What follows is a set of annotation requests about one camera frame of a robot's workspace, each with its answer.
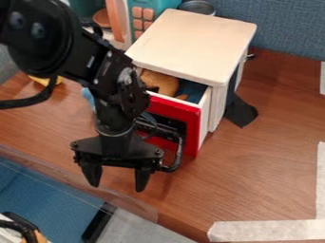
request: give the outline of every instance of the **masking tape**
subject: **masking tape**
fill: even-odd
[[[215,222],[208,232],[211,242],[325,239],[325,143],[317,153],[316,219],[286,221]]]
[[[321,63],[321,73],[320,73],[320,93],[325,95],[325,62]]]
[[[325,142],[318,145],[316,219],[325,219]]]
[[[216,222],[211,242],[325,239],[325,220]]]

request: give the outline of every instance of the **blue wall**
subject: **blue wall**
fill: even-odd
[[[253,45],[325,61],[325,0],[209,0],[218,16],[258,24]]]

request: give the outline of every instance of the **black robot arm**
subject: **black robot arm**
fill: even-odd
[[[103,165],[135,169],[137,192],[144,190],[155,171],[172,172],[180,166],[181,138],[175,163],[168,167],[162,165],[163,151],[135,132],[149,95],[132,60],[102,36],[82,29],[68,6],[59,0],[0,0],[0,43],[8,46],[12,60],[28,75],[50,78],[40,94],[1,101],[0,109],[47,100],[57,76],[89,88],[99,136],[74,141],[71,149],[92,186],[99,186]]]

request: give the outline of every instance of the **black cloth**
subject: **black cloth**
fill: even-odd
[[[238,73],[239,68],[237,67],[229,82],[224,117],[240,128],[243,128],[258,116],[258,110],[254,106],[246,103],[235,93]]]

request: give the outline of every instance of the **wooden table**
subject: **wooden table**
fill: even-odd
[[[222,120],[196,159],[185,158],[173,174],[156,173],[141,194],[134,191],[133,170],[105,168],[102,185],[155,207],[160,224],[200,242],[217,220],[314,218],[316,150],[325,140],[320,62],[254,52],[239,94],[257,107],[256,121],[240,129]],[[19,73],[0,87],[0,98],[40,88]],[[80,90],[65,82],[46,103],[1,111],[1,143],[80,176],[69,143],[96,135]]]

